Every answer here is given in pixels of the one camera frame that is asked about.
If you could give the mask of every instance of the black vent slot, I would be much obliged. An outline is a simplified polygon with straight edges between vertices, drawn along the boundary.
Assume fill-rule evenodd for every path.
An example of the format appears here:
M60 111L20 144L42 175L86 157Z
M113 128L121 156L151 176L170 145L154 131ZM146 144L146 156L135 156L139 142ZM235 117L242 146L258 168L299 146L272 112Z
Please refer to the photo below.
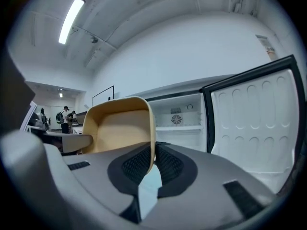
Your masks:
M82 162L79 162L79 163L68 164L67 166L71 171L73 171L73 170L84 168L84 167L89 166L89 165L91 165L91 164L88 161L82 161Z
M263 206L238 181L225 183L223 186L245 219L263 210Z

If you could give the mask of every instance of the ceiling light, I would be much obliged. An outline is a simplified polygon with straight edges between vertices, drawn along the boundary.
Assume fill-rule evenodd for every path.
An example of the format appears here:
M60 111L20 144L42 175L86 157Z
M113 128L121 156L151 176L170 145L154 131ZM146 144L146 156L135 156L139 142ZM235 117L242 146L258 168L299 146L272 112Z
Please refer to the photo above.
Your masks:
M72 23L75 20L79 10L82 8L84 3L85 2L83 0L75 0L72 3L71 8L69 9L65 21L63 23L61 34L59 35L59 43L61 44L66 43L66 39L68 37L68 33L71 29Z

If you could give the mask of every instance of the whiteboard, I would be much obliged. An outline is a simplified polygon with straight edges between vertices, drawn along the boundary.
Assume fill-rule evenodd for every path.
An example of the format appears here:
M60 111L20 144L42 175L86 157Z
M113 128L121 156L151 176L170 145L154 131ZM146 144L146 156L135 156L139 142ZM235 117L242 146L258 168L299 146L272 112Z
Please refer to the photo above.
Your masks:
M114 99L114 86L107 88L92 98L92 106Z

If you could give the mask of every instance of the refrigerator fan vent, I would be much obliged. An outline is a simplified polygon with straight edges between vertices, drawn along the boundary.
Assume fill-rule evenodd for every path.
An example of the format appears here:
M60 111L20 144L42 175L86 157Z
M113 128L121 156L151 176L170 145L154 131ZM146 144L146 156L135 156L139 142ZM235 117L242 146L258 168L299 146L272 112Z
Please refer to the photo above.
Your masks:
M174 116L172 116L171 121L173 122L173 124L178 125L178 124L181 123L182 117L179 116L179 115L174 115Z

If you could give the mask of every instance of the refrigerator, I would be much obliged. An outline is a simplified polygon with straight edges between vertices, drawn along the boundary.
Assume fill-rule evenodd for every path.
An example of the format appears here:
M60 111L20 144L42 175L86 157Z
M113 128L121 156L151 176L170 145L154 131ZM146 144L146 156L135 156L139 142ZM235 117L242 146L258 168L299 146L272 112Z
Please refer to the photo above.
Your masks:
M305 93L293 55L147 101L157 141L224 157L274 193L282 189L303 145Z

